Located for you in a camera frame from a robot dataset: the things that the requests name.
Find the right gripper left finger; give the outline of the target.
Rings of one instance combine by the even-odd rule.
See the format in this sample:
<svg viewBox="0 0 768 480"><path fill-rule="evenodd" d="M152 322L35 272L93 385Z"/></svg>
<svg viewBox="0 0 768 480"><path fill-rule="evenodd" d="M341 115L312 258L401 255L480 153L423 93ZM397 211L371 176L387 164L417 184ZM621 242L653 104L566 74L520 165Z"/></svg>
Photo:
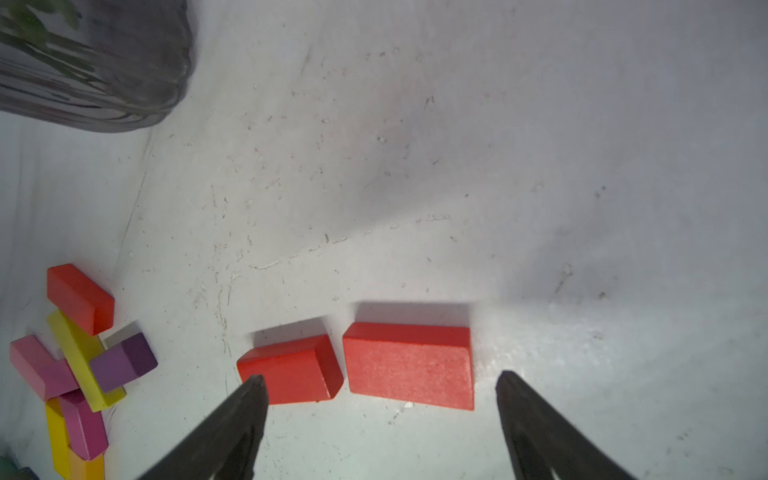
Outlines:
<svg viewBox="0 0 768 480"><path fill-rule="evenodd" d="M249 377L142 478L252 479L268 406L263 377Z"/></svg>

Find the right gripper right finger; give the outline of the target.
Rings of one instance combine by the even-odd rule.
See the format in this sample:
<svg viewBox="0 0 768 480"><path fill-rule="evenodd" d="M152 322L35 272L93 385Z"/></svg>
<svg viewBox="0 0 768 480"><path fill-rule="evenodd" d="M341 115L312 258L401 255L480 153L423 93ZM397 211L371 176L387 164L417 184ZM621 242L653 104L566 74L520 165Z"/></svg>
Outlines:
<svg viewBox="0 0 768 480"><path fill-rule="evenodd" d="M496 384L497 407L517 479L630 479L513 371Z"/></svg>

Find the dark red block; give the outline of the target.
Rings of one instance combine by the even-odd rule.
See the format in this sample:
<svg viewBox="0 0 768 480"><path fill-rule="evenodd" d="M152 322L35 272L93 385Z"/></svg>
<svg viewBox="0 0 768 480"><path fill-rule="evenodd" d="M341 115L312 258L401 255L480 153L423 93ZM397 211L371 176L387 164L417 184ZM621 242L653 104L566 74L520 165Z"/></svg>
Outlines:
<svg viewBox="0 0 768 480"><path fill-rule="evenodd" d="M332 400L344 383L327 334L253 348L236 366L243 382L263 377L270 405Z"/></svg>

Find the dark purple block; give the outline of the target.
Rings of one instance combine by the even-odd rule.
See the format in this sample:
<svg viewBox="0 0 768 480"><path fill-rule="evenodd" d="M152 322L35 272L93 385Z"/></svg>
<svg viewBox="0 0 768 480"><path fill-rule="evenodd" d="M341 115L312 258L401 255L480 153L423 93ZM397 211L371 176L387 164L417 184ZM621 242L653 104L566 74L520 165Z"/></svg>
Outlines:
<svg viewBox="0 0 768 480"><path fill-rule="evenodd" d="M146 375L158 366L149 342L137 333L89 361L90 370L104 393L110 393Z"/></svg>

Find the light red block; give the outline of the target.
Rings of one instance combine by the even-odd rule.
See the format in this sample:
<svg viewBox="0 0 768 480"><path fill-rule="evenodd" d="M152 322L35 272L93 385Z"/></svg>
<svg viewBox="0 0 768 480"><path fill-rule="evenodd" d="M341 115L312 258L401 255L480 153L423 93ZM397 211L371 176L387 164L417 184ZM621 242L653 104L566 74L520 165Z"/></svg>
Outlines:
<svg viewBox="0 0 768 480"><path fill-rule="evenodd" d="M342 342L349 388L355 394L475 408L467 327L355 322Z"/></svg>

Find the lime yellow long block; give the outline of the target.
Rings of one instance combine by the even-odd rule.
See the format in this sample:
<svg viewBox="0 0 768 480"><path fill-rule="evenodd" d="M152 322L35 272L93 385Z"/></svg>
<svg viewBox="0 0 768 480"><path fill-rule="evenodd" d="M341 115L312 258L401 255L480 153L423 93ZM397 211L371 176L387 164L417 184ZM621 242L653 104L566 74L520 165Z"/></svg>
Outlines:
<svg viewBox="0 0 768 480"><path fill-rule="evenodd" d="M126 397L123 387L104 392L90 368L89 362L105 352L97 336L88 335L60 310L51 313L47 323L92 411L106 410Z"/></svg>

